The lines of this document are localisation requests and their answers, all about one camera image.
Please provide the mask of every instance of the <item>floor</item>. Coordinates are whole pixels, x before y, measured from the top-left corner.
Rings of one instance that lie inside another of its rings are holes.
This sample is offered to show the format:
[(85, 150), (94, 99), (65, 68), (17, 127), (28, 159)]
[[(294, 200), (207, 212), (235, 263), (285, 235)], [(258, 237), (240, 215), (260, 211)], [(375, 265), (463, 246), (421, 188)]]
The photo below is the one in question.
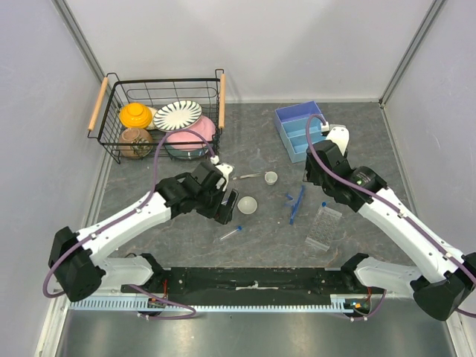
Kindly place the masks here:
[[(235, 210), (228, 225), (220, 225), (196, 213), (178, 216), (152, 228), (125, 244), (116, 257), (128, 253), (152, 253), (162, 266), (314, 266), (339, 267), (357, 252), (380, 260), (411, 264), (407, 256), (377, 227), (349, 208), (331, 202), (321, 188), (305, 184), (302, 205), (289, 224), (290, 208), (286, 193), (297, 196), (303, 184), (304, 162), (292, 164), (274, 128), (274, 110), (289, 104), (228, 104), (220, 144), (222, 161), (234, 165), (237, 176), (253, 173), (250, 160), (260, 149), (266, 161), (264, 170), (279, 175), (274, 186), (263, 177), (231, 182), (241, 197), (253, 196), (257, 212), (245, 216)], [(350, 131), (351, 165), (374, 169), (406, 204), (396, 159), (377, 103), (322, 103), (322, 112), (330, 123), (344, 124)], [(196, 162), (159, 161), (159, 179), (191, 171)], [(152, 158), (124, 159), (113, 163), (100, 209), (100, 219), (111, 216), (144, 195), (152, 179)], [(332, 240), (324, 252), (307, 245), (309, 233), (322, 202), (343, 214)], [(216, 240), (241, 225), (243, 231), (224, 242)]]
[[(272, 123), (274, 110), (286, 104), (227, 105), (220, 158), (237, 175), (251, 173), (250, 160), (260, 148), (265, 170), (279, 175), (275, 186), (263, 178), (233, 181), (241, 196), (258, 201), (255, 214), (234, 214), (221, 226), (190, 213), (179, 216), (121, 247), (115, 256), (152, 253), (162, 266), (314, 266), (339, 267), (357, 252), (392, 263), (411, 264), (377, 227), (349, 208), (329, 202), (318, 187), (306, 184), (293, 225), (286, 193), (302, 185), (304, 163), (291, 164)], [(350, 131), (349, 160), (379, 173), (407, 204), (402, 179), (376, 103), (324, 103), (330, 123)], [(162, 158), (159, 178), (193, 170), (196, 163)], [(152, 160), (114, 163), (100, 219), (135, 202), (149, 189)], [(306, 245), (323, 201), (343, 214), (328, 252)], [(216, 239), (243, 226), (224, 242)], [(148, 322), (128, 312), (69, 311), (57, 357), (108, 356), (455, 356), (447, 326), (429, 318), (413, 301), (387, 299), (368, 322), (353, 323), (330, 314), (208, 313), (187, 321)]]
[(385, 301), (367, 322), (258, 312), (145, 321), (130, 312), (70, 311), (66, 326), (57, 357), (456, 357), (446, 325), (400, 300)]

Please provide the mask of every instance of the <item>dish rack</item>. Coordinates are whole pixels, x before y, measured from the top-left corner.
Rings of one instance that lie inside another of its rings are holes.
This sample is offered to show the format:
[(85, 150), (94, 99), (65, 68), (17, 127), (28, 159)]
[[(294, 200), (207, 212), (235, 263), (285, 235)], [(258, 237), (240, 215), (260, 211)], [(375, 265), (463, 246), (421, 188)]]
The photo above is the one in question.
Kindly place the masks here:
[[(116, 79), (112, 87), (109, 86), (109, 78)], [(225, 127), (225, 71), (215, 70), (214, 78), (182, 78), (182, 79), (159, 79), (159, 80), (120, 80), (116, 73), (108, 73), (101, 84), (99, 95), (89, 121), (88, 138), (97, 139), (108, 154), (118, 163), (123, 157), (122, 149), (131, 144), (119, 142), (119, 137), (126, 127), (119, 119), (120, 110), (129, 103), (142, 103), (145, 106), (160, 109), (167, 104), (178, 100), (192, 100), (202, 106), (202, 115), (209, 117), (216, 127), (215, 135), (208, 143), (215, 153), (219, 152), (219, 141), (222, 130)], [(101, 104), (106, 95), (106, 109), (99, 129), (94, 130), (99, 117)], [(133, 144), (138, 152), (148, 152), (141, 158), (154, 156), (158, 142), (165, 136), (165, 132), (158, 129), (148, 131), (152, 136), (152, 143), (137, 142)], [(180, 146), (190, 144), (203, 144), (200, 140), (188, 142), (164, 143), (159, 156), (169, 156), (182, 160), (194, 160), (207, 155), (206, 149), (180, 150)]]

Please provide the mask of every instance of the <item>pink plate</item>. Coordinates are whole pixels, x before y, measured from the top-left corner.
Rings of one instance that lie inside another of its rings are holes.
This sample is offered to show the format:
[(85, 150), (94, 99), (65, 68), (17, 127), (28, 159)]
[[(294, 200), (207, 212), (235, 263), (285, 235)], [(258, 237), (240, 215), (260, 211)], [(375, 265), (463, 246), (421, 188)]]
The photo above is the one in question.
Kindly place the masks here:
[[(216, 128), (213, 121), (209, 118), (202, 115), (195, 124), (189, 126), (187, 129), (193, 130), (194, 132), (203, 136), (207, 141), (211, 141), (213, 134), (215, 134)], [(200, 141), (194, 134), (190, 132), (175, 132), (167, 138), (167, 143), (182, 143), (188, 141)], [(201, 149), (203, 146), (201, 144), (185, 144), (185, 145), (170, 145), (174, 149), (191, 151), (196, 149)]]

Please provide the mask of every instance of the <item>blue plastic bin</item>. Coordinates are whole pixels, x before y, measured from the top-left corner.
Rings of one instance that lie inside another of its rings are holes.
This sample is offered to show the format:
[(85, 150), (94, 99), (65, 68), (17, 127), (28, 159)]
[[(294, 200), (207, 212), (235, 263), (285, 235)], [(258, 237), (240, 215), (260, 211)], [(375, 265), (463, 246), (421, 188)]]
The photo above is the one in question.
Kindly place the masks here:
[[(291, 162), (306, 160), (306, 123), (311, 114), (322, 114), (316, 102), (307, 102), (275, 110), (274, 125), (280, 134)], [(321, 135), (321, 122), (311, 123), (311, 140), (315, 144), (325, 139)]]

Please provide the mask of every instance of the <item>dish rack handle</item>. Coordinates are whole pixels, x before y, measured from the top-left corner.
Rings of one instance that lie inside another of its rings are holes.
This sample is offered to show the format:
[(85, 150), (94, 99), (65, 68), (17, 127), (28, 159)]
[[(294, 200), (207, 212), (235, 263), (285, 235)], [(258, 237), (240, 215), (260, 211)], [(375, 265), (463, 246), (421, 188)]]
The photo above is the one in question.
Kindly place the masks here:
[(218, 127), (225, 127), (225, 93), (226, 93), (226, 77), (225, 73), (220, 76), (220, 110), (218, 113)]
[(89, 121), (88, 131), (92, 132), (94, 130), (94, 126), (96, 125), (97, 117), (99, 116), (99, 109), (101, 109), (101, 104), (104, 99), (104, 94), (107, 90), (107, 83), (108, 78), (104, 77), (103, 82), (101, 84), (101, 89), (99, 90), (99, 95), (97, 96), (96, 104), (94, 105), (94, 110), (92, 111), (91, 120)]

